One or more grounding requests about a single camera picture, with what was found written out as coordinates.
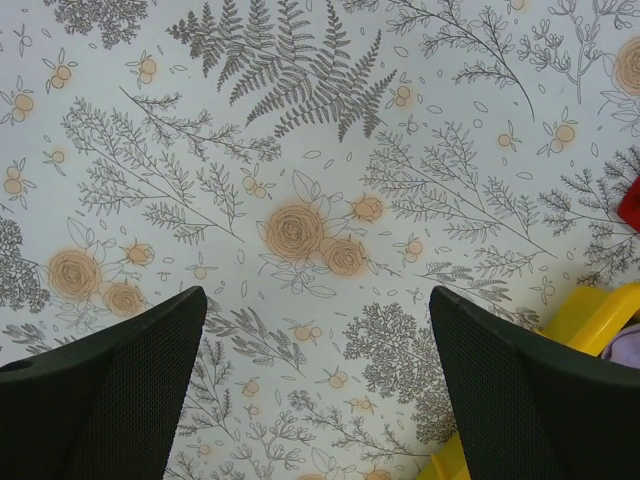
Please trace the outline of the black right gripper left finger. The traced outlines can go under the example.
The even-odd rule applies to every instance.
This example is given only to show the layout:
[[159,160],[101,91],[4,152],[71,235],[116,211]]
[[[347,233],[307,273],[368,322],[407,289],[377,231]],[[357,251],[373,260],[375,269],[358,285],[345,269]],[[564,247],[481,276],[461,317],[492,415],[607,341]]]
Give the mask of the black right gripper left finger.
[[4,479],[160,479],[206,316],[191,287],[1,368]]

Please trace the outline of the lavender t shirt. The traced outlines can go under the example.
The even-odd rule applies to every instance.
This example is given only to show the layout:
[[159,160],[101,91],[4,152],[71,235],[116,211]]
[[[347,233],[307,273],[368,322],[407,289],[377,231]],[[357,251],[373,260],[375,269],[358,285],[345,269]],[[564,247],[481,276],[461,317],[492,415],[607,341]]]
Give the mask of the lavender t shirt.
[[638,322],[625,326],[605,347],[600,357],[603,360],[630,368],[640,368],[640,325]]

